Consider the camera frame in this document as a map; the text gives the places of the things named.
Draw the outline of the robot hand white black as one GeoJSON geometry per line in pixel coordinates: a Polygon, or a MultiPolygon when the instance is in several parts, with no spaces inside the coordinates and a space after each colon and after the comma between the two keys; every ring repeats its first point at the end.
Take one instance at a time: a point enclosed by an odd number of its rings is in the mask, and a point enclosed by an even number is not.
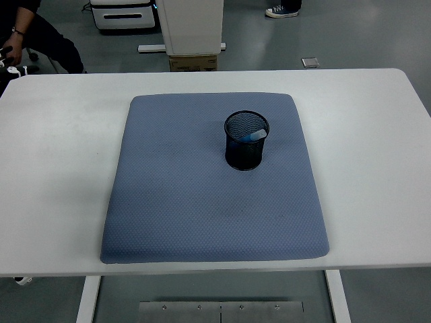
{"type": "Polygon", "coordinates": [[[1,81],[10,81],[39,71],[36,65],[18,66],[18,67],[2,67],[1,81]]]}

